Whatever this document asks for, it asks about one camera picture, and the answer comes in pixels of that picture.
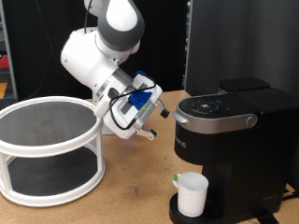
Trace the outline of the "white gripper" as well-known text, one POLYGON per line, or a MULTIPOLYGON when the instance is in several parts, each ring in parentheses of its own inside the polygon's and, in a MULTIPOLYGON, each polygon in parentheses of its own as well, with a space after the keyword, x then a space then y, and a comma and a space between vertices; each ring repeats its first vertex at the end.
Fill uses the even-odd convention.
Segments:
POLYGON ((104 123, 122 139, 136 133, 153 140, 157 133, 144 127, 146 121, 156 108, 165 119, 170 114, 160 99, 162 93, 162 88, 151 77, 138 71, 130 85, 109 101, 104 123))

